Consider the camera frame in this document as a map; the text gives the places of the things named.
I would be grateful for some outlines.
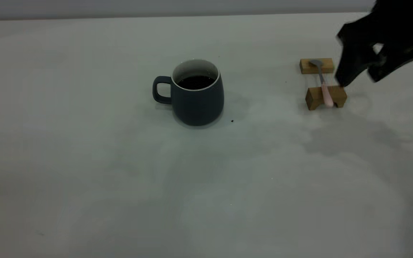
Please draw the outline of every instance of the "mug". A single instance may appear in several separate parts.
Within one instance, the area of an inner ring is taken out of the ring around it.
[[[170,84],[171,97],[160,96],[159,83]],[[224,107],[224,88],[219,69],[206,60],[182,62],[171,77],[159,76],[152,85],[152,96],[159,103],[171,104],[185,124],[199,126],[217,119]]]

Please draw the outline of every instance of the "pink spoon handle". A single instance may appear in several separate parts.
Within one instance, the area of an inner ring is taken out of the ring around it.
[[[323,93],[324,104],[327,107],[332,108],[334,106],[334,102],[332,101],[331,94],[329,94],[326,83],[321,84],[321,92]]]

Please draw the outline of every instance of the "table surface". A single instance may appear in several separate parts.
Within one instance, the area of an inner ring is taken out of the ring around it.
[[[413,63],[304,100],[363,15],[0,21],[0,257],[411,257]],[[201,128],[151,95],[191,58],[225,87]]]

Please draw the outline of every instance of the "metal spoon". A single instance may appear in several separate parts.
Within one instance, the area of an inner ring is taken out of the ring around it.
[[[318,67],[318,75],[320,76],[321,92],[323,93],[324,104],[327,107],[332,108],[334,106],[334,102],[332,101],[331,94],[329,94],[328,87],[326,86],[326,82],[323,78],[323,74],[321,71],[321,66],[323,65],[323,62],[321,62],[320,60],[313,59],[310,60],[310,63]]]

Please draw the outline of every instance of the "coffee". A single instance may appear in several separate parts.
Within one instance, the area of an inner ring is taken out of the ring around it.
[[[198,75],[185,78],[178,82],[178,85],[187,90],[200,90],[212,85],[215,79],[208,76]]]

